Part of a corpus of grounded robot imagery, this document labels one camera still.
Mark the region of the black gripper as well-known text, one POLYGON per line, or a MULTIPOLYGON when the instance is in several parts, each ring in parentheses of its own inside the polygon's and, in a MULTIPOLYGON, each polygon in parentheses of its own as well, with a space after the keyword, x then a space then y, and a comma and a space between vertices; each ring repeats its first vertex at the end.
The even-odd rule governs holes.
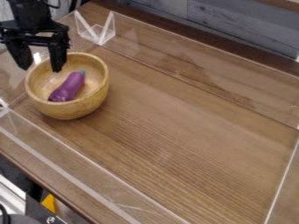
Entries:
POLYGON ((29 45, 48 46, 50 68, 57 73, 66 62, 69 27, 52 19, 50 9, 61 7, 49 0, 5 0, 13 18, 0 22, 0 43, 5 45, 16 65, 26 70, 33 63, 29 45))

